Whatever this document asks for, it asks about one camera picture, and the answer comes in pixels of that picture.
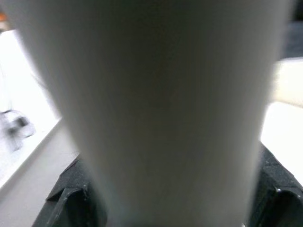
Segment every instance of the white wall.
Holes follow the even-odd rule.
[[[59,174],[77,155],[60,122],[0,191],[0,226],[32,226]]]

